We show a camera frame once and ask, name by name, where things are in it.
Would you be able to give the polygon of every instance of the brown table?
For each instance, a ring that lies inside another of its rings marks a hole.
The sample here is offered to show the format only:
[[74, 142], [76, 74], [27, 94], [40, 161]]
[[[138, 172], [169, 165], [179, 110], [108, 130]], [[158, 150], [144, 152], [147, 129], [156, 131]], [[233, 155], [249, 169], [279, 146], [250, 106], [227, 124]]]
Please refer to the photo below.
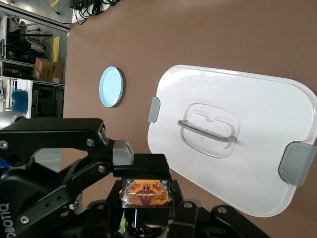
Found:
[[[149, 153], [147, 122], [161, 76], [177, 64], [230, 69], [298, 80], [317, 93], [317, 1], [315, 0], [125, 0], [68, 37], [64, 116], [101, 118], [112, 139], [130, 142], [135, 153]], [[115, 108], [99, 99], [103, 71], [123, 72], [125, 91]], [[85, 153], [64, 150], [62, 166]], [[207, 209], [223, 204], [182, 176], [186, 197]], [[85, 191], [85, 204], [102, 199], [112, 187], [105, 178]], [[252, 222], [274, 238], [316, 237], [317, 161], [290, 206]]]

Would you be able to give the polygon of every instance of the white plastic lid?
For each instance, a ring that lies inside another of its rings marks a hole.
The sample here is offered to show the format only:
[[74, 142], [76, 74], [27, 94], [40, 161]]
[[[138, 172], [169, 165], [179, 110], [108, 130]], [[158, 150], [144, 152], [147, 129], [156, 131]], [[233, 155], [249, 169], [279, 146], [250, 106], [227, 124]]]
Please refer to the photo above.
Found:
[[317, 97], [310, 89], [285, 78], [178, 65], [161, 78], [157, 98], [152, 153], [249, 215], [274, 216], [289, 205], [296, 187], [279, 166], [290, 143], [315, 142]]

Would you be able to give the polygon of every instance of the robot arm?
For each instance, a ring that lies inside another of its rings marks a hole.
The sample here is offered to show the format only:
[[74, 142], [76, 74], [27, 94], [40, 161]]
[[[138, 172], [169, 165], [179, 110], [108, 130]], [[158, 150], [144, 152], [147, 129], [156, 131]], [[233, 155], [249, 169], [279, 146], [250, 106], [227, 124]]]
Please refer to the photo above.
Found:
[[[100, 119], [19, 120], [0, 130], [0, 140], [1, 158], [25, 167], [0, 178], [1, 238], [268, 237], [230, 206], [208, 212], [184, 201], [164, 155], [133, 154], [107, 137]], [[57, 173], [34, 161], [42, 148], [88, 156]], [[120, 180], [107, 199], [78, 214], [81, 192], [109, 173]]]

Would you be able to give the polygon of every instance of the shelving unit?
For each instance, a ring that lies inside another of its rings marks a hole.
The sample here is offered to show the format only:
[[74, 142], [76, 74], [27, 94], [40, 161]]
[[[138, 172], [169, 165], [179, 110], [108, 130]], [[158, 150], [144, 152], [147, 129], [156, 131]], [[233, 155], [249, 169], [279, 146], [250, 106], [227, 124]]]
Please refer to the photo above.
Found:
[[13, 105], [12, 92], [22, 89], [28, 92], [27, 118], [63, 117], [63, 84], [47, 83], [27, 79], [0, 77], [3, 96], [0, 98], [0, 110], [11, 108]]
[[34, 79], [34, 64], [0, 59], [0, 76]]

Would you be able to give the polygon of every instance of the cable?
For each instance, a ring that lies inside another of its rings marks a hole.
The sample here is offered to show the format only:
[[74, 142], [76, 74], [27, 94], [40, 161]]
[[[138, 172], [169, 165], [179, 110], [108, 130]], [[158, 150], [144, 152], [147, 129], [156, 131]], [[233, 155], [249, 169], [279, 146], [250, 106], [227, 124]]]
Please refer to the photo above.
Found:
[[[38, 40], [38, 39], [35, 39], [35, 38], [33, 38], [33, 39], [34, 39], [34, 40], [37, 40], [37, 41], [40, 41], [40, 42], [43, 42], [43, 43], [47, 44], [47, 45], [50, 47], [50, 49], [51, 49], [51, 51], [52, 51], [52, 61], [53, 61], [53, 59], [54, 59], [54, 51], [53, 51], [53, 48], [49, 45], [49, 43], [46, 43], [45, 41], [41, 41], [41, 40]], [[7, 45], [10, 45], [10, 44], [16, 43], [16, 42], [20, 42], [20, 41], [12, 41], [12, 42], [9, 42], [9, 43], [7, 43], [6, 45], [3, 46], [3, 49], [4, 49]]]
[[[6, 46], [11, 45], [11, 44], [13, 44], [13, 43], [17, 43], [17, 42], [20, 42], [20, 40], [18, 40], [18, 41], [11, 41], [11, 42], [5, 44], [5, 45], [3, 46], [4, 52], [5, 52], [5, 49], [4, 49], [4, 48], [5, 48]], [[16, 48], [16, 47], [15, 47], [15, 49], [13, 49], [13, 50], [11, 50], [11, 51], [13, 52], [13, 51], [16, 51], [16, 50], [21, 50], [21, 48], [18, 49], [18, 48]]]
[[50, 49], [51, 49], [51, 51], [52, 51], [52, 62], [53, 62], [53, 59], [54, 59], [54, 50], [53, 50], [53, 48], [49, 45], [49, 43], [46, 43], [45, 41], [41, 41], [41, 40], [38, 40], [38, 39], [35, 39], [35, 40], [40, 41], [40, 42], [43, 42], [43, 43], [47, 44], [47, 45], [50, 47]]
[[[78, 7], [76, 9], [74, 9], [75, 11], [75, 17], [76, 17], [76, 21], [79, 25], [83, 25], [85, 23], [85, 21], [90, 17], [90, 16], [96, 16], [99, 15], [100, 13], [104, 12], [101, 11], [101, 5], [102, 3], [105, 5], [110, 5], [110, 6], [114, 6], [116, 5], [118, 2], [123, 1], [123, 0], [85, 0], [85, 1], [81, 1], [78, 5]], [[89, 7], [93, 5], [91, 12], [89, 12]], [[83, 18], [83, 22], [80, 22], [80, 20], [77, 17], [77, 11], [80, 15], [81, 18]]]

